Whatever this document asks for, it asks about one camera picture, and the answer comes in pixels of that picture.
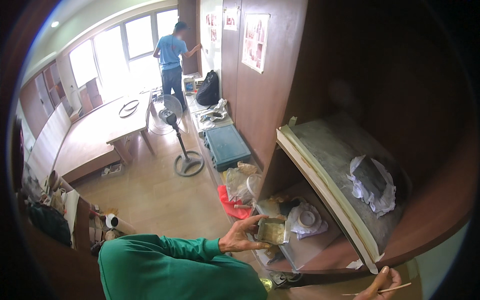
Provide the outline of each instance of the fan base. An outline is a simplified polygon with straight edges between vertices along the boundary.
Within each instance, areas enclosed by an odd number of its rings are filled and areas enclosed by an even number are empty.
[[[193,150],[186,151],[186,153],[196,154],[199,156],[199,158],[193,157],[193,156],[184,157],[183,154],[180,154],[179,156],[177,156],[177,158],[175,159],[175,162],[173,163],[173,169],[175,170],[175,173],[177,173],[182,177],[191,177],[191,176],[197,175],[204,168],[204,165],[205,165],[204,158],[200,153]],[[181,169],[178,170],[177,166],[178,166],[178,161],[180,159],[181,159]],[[195,172],[187,173],[191,167],[194,167],[196,165],[200,165],[200,167]]]

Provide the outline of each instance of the black backpack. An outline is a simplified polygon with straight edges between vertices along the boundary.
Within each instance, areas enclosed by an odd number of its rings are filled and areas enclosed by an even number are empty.
[[[211,70],[205,77],[204,83],[197,92],[197,102],[200,105],[209,106],[216,105],[220,100],[220,86],[218,83],[218,75]]]
[[[35,203],[27,208],[28,217],[32,224],[51,238],[70,247],[70,229],[68,222],[55,208]]]

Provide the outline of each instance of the window frame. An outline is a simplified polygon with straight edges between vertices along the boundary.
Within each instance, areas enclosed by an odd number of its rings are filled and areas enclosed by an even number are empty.
[[[95,47],[94,38],[95,38],[97,35],[99,35],[100,33],[102,33],[102,32],[105,32],[105,31],[107,31],[107,30],[110,30],[110,29],[112,29],[112,28],[114,28],[114,27],[116,27],[116,26],[120,26],[120,36],[121,36],[121,40],[122,40],[123,56],[124,56],[125,62],[126,62],[126,64],[127,64],[128,72],[130,72],[130,62],[131,62],[131,61],[134,61],[134,60],[137,60],[137,59],[140,59],[140,58],[144,58],[144,57],[146,57],[146,56],[153,55],[153,53],[154,53],[154,51],[155,51],[156,44],[157,44],[158,39],[159,39],[159,37],[158,37],[158,27],[157,27],[156,15],[157,15],[158,13],[161,13],[161,12],[168,12],[168,11],[172,11],[172,10],[178,10],[178,5],[171,5],[171,6],[163,7],[163,8],[161,8],[161,9],[155,9],[155,10],[152,10],[152,11],[149,11],[149,12],[145,12],[145,13],[141,13],[141,14],[135,15],[135,16],[133,16],[133,17],[131,17],[131,18],[128,18],[128,19],[125,19],[125,20],[116,22],[116,23],[112,24],[111,26],[108,26],[107,28],[105,28],[105,29],[102,30],[101,32],[99,32],[99,33],[97,33],[97,34],[94,34],[94,35],[92,35],[91,37],[89,37],[88,39],[82,41],[82,42],[81,42],[80,44],[78,44],[75,48],[77,48],[78,46],[80,46],[81,44],[85,43],[85,42],[88,41],[88,40],[91,41],[96,72],[97,72],[98,78],[99,78],[99,80],[100,80],[100,83],[101,83],[102,85],[104,85],[104,80],[103,80],[103,78],[102,78],[102,73],[100,72],[100,68],[99,68],[99,64],[98,64],[98,56],[97,56],[97,53],[96,53],[96,47]],[[127,38],[127,30],[126,30],[125,24],[127,24],[128,22],[137,20],[137,19],[141,19],[141,18],[146,17],[146,16],[148,16],[148,15],[150,15],[150,23],[151,23],[151,28],[152,28],[152,44],[153,44],[153,49],[154,49],[154,50],[130,58],[130,55],[129,55],[129,53],[128,53],[128,38]],[[68,54],[68,61],[69,61],[69,63],[70,63],[70,69],[72,70],[72,72],[73,72],[73,68],[72,68],[72,62],[70,61],[70,53],[71,53],[73,50],[75,50],[75,48],[73,48],[73,49],[69,52],[69,54]],[[161,70],[160,65],[158,65],[158,69],[160,70],[160,74],[161,74],[161,73],[162,73],[162,70]]]

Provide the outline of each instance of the dark pants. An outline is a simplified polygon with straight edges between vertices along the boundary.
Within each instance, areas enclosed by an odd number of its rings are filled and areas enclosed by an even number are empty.
[[[181,90],[181,66],[170,70],[162,70],[162,88],[165,95],[171,95],[173,88],[175,97],[180,101],[183,110],[187,108]]]

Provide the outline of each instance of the hand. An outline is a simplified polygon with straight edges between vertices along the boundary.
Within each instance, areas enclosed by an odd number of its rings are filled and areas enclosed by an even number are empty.
[[[375,277],[372,285],[358,294],[353,300],[388,300],[395,294],[396,290],[381,294],[377,294],[377,291],[379,289],[396,288],[401,284],[402,278],[400,273],[393,268],[385,266]]]
[[[232,228],[227,234],[218,241],[218,247],[222,253],[241,252],[245,250],[267,249],[270,244],[262,242],[249,241],[247,232],[256,234],[258,232],[257,223],[261,218],[268,218],[266,215],[257,215],[246,218],[245,220],[233,223]]]

